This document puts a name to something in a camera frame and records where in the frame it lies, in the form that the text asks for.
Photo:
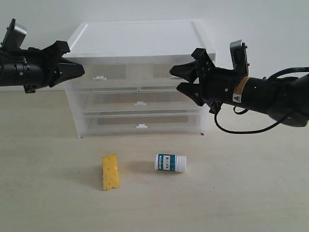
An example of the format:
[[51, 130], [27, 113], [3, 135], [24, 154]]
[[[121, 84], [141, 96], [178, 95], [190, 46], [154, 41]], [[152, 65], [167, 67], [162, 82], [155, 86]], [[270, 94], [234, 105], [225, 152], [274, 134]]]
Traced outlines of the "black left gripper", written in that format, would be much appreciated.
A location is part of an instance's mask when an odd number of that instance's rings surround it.
[[84, 75], [81, 64], [62, 57], [68, 52], [70, 49], [66, 41], [56, 41], [42, 50], [29, 48], [25, 53], [29, 67], [24, 84], [25, 93], [35, 93], [40, 88], [54, 87]]

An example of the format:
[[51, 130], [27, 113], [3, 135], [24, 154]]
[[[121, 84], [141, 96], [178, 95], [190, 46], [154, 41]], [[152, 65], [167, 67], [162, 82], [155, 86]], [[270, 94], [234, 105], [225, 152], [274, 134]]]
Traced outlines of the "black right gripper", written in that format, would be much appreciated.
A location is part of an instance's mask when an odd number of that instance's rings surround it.
[[206, 104], [211, 114], [217, 114], [223, 104], [224, 89], [231, 88], [230, 82], [235, 72], [216, 67], [204, 48], [195, 49], [191, 56], [195, 61], [175, 65], [169, 73], [185, 81], [197, 79], [198, 83], [180, 83], [176, 89], [196, 105]]

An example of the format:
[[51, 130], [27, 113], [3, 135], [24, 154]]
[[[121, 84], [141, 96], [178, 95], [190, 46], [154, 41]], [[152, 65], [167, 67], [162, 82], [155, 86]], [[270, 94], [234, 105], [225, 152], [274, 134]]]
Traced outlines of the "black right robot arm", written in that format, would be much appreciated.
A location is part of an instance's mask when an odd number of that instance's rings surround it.
[[309, 69], [292, 67], [268, 78], [249, 76], [246, 46], [231, 48], [233, 69], [217, 67], [206, 49], [197, 48], [190, 63], [170, 74], [183, 79], [177, 90], [198, 106], [207, 105], [214, 119], [223, 104], [268, 115], [278, 124], [305, 127], [309, 122]]

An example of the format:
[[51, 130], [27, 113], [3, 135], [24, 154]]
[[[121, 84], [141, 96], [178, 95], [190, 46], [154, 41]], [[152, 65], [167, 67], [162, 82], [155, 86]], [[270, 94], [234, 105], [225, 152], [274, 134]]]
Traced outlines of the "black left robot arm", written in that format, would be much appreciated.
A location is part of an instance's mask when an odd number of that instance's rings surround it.
[[69, 52], [65, 41], [56, 41], [44, 49], [1, 48], [0, 85], [22, 86], [25, 93], [35, 93], [83, 76], [85, 71], [81, 64], [63, 58]]

